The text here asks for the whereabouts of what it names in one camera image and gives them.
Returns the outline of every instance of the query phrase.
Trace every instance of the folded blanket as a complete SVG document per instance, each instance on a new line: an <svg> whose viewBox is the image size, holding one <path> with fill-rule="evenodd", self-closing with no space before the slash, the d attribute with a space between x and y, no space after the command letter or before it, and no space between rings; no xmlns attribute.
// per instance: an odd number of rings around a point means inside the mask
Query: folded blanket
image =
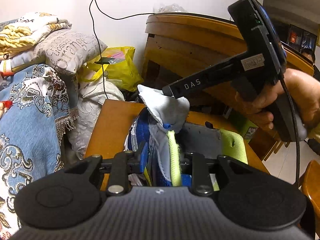
<svg viewBox="0 0 320 240"><path fill-rule="evenodd" d="M56 30L71 29L66 19L48 13L29 12L0 32L0 60L30 49Z"/></svg>
<svg viewBox="0 0 320 240"><path fill-rule="evenodd" d="M2 100L13 105L0 119L0 238L21 226L14 211L18 191L63 167L59 135L76 117L65 83L45 64L16 73L0 91Z"/></svg>

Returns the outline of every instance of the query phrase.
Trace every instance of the finger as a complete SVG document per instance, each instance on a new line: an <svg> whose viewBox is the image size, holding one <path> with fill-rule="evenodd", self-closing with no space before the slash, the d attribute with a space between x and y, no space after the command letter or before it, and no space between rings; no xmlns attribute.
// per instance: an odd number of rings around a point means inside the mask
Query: finger
<svg viewBox="0 0 320 240"><path fill-rule="evenodd" d="M246 114L255 114L261 111L261 109L253 107L252 102L244 101L238 92L236 93L235 99Z"/></svg>
<svg viewBox="0 0 320 240"><path fill-rule="evenodd" d="M271 105L278 97L278 95L283 94L283 88L281 83L278 82L275 86L265 85L261 93L252 102L252 106L257 109L265 108Z"/></svg>
<svg viewBox="0 0 320 240"><path fill-rule="evenodd" d="M270 123L266 123L266 124L264 124L264 125L261 125L261 126L259 126L262 130L264 130L264 131L269 131L269 130L272 130L273 129L273 123L272 122L270 122Z"/></svg>
<svg viewBox="0 0 320 240"><path fill-rule="evenodd" d="M257 114L249 114L249 119L254 123L268 124L273 121L273 114L271 112L260 112Z"/></svg>

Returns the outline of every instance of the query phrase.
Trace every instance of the label sticker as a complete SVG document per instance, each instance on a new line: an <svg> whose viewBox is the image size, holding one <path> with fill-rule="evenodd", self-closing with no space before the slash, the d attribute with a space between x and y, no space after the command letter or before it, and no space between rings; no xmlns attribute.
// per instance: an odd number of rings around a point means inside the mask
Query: label sticker
<svg viewBox="0 0 320 240"><path fill-rule="evenodd" d="M244 139L246 140L251 140L254 133L258 130L258 127L253 127L253 126L250 126L247 130L247 132L245 133L244 135Z"/></svg>
<svg viewBox="0 0 320 240"><path fill-rule="evenodd" d="M264 57L262 53L241 60L244 71L264 66Z"/></svg>

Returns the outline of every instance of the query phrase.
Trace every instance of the person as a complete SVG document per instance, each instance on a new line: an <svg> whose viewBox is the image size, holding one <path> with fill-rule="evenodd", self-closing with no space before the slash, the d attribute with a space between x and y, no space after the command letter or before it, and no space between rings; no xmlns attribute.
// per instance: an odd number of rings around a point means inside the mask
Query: person
<svg viewBox="0 0 320 240"><path fill-rule="evenodd" d="M316 63L316 55L312 49L304 48L302 49L301 54L306 58L310 59L313 64Z"/></svg>
<svg viewBox="0 0 320 240"><path fill-rule="evenodd" d="M284 73L284 81L298 106L300 117L308 129L309 138L320 141L320 82L302 71L291 68ZM236 94L236 101L240 103L252 122L263 130L270 130L274 127L273 114L262 109L283 93L282 85L278 81L275 86L265 85L253 102L244 101L239 93Z"/></svg>

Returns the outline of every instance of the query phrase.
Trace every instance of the wooden chair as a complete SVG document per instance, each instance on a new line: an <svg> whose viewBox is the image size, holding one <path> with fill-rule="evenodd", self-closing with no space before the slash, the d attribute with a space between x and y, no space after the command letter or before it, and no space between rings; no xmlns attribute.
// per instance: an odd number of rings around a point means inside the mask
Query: wooden chair
<svg viewBox="0 0 320 240"><path fill-rule="evenodd" d="M320 234L320 164L312 160L303 175L301 190L312 202L316 216L316 233Z"/></svg>

